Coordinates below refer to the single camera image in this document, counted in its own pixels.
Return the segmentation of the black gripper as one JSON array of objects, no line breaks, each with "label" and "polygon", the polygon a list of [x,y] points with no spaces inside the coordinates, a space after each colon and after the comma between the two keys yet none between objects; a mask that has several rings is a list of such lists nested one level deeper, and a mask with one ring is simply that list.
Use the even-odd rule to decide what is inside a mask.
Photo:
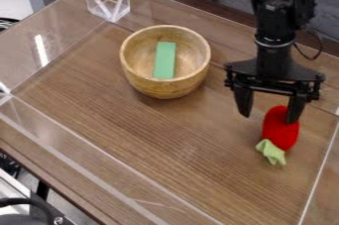
[{"label": "black gripper", "polygon": [[239,112],[251,116],[255,92],[290,96],[286,123],[298,121],[306,103],[321,97],[321,85],[325,75],[298,64],[294,60],[287,65],[261,67],[257,59],[230,62],[225,66],[226,85],[235,92]]}]

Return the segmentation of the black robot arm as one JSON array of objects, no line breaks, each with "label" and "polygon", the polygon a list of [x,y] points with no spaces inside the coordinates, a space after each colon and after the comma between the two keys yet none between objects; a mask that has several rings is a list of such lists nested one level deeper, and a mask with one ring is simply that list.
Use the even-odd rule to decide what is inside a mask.
[{"label": "black robot arm", "polygon": [[315,16],[315,0],[253,0],[257,56],[226,64],[226,85],[235,94],[239,112],[250,116],[255,93],[289,97],[285,122],[299,120],[305,106],[321,96],[325,75],[291,56],[297,32]]}]

